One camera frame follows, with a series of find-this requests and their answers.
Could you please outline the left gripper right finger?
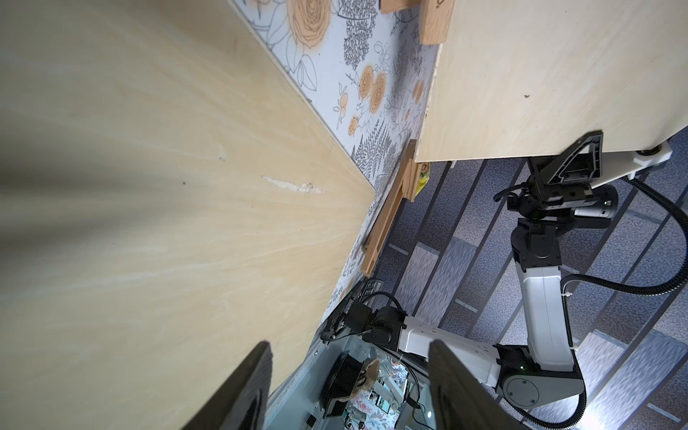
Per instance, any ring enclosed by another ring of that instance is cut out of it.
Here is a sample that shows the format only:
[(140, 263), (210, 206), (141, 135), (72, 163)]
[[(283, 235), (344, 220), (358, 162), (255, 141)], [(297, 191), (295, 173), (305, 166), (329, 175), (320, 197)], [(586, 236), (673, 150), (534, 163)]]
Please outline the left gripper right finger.
[(438, 429), (523, 429), (487, 394), (440, 340), (429, 345), (427, 372)]

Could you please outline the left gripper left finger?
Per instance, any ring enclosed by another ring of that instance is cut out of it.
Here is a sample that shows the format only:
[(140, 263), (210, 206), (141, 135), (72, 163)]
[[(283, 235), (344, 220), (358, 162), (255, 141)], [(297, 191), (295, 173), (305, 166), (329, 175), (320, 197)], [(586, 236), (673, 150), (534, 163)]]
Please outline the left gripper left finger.
[(272, 380), (272, 350), (260, 341), (183, 429), (263, 429)]

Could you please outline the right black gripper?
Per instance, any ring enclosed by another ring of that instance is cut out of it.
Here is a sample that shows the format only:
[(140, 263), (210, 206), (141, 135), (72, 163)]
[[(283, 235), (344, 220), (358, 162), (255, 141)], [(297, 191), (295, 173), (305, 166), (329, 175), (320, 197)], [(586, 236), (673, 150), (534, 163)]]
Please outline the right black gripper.
[(602, 130), (587, 132), (557, 156), (531, 158), (531, 175), (544, 186), (527, 182), (505, 189), (507, 209), (530, 220), (611, 219), (618, 209), (616, 188), (590, 185), (602, 173), (603, 139)]

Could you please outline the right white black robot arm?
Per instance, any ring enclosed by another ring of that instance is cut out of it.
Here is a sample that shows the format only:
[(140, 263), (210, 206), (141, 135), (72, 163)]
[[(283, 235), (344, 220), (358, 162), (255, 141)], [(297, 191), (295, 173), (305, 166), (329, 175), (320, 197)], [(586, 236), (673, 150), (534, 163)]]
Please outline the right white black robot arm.
[[(324, 343), (350, 336), (398, 357), (430, 389), (439, 429), (550, 428), (532, 410), (571, 397), (578, 400), (560, 429), (576, 426), (587, 407), (587, 391), (574, 349), (568, 317), (568, 286), (580, 281), (637, 296), (659, 296), (684, 288), (681, 267), (668, 281), (636, 287), (587, 274), (561, 273), (559, 239), (575, 229), (606, 229), (618, 207), (613, 181), (621, 179), (644, 193), (681, 227), (686, 213), (639, 181), (636, 174), (668, 161), (671, 149), (604, 153), (604, 134), (591, 131), (557, 156), (532, 157), (530, 175), (496, 194), (519, 219), (511, 246), (528, 339), (524, 346), (488, 344), (425, 325), (398, 301), (374, 310), (358, 285), (329, 314), (319, 330)], [(421, 363), (421, 369), (414, 367)]]

